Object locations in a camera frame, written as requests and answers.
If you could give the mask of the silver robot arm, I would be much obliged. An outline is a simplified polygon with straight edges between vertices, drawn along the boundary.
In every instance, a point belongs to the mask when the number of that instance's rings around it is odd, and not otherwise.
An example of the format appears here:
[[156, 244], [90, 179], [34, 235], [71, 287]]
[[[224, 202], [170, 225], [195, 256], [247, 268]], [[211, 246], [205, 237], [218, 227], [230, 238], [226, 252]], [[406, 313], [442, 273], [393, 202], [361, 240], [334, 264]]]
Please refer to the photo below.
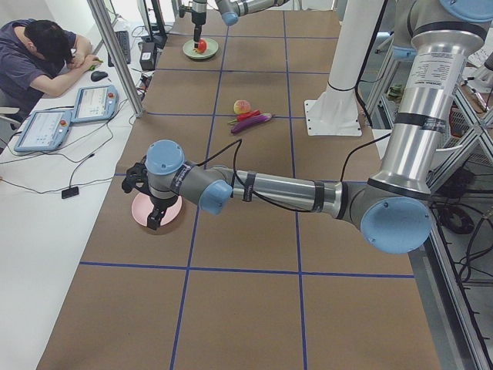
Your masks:
[[359, 133], [357, 71], [364, 66], [384, 14], [382, 1], [350, 1], [325, 91], [306, 103], [308, 136], [298, 145], [296, 177], [205, 168], [186, 159], [172, 140], [153, 143], [144, 161], [153, 209], [148, 228], [160, 227], [179, 198], [218, 214], [231, 198], [254, 199], [298, 213], [323, 213], [352, 224], [378, 250], [406, 254], [430, 236], [431, 191], [426, 178], [448, 131], [448, 113], [468, 57], [484, 44], [490, 1], [399, 1], [394, 51], [413, 59], [379, 167], [357, 181], [336, 180], [333, 165], [343, 141]]
[[[221, 19], [227, 26], [235, 25], [239, 18], [245, 15], [262, 12], [273, 7], [280, 7], [285, 3], [287, 1], [282, 0], [215, 1]], [[192, 5], [189, 8], [194, 25], [193, 42], [195, 47], [199, 45], [202, 28], [206, 24], [207, 4], [208, 1], [192, 1]]]

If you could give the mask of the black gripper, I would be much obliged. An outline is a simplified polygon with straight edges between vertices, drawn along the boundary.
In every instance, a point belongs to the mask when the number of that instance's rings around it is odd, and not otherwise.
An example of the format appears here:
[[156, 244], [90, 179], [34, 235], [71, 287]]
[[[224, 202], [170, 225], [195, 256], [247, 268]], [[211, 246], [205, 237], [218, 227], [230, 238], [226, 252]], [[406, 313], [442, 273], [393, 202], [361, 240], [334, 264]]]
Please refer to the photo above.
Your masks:
[[194, 24], [194, 38], [193, 41], [196, 44], [200, 43], [202, 28], [206, 23], [206, 13], [205, 12], [193, 12], [192, 13], [192, 23]]
[[166, 199], [150, 196], [149, 199], [153, 205], [153, 209], [147, 216], [146, 226], [149, 229], [158, 230], [161, 227], [167, 209], [177, 202], [178, 196], [174, 195]]

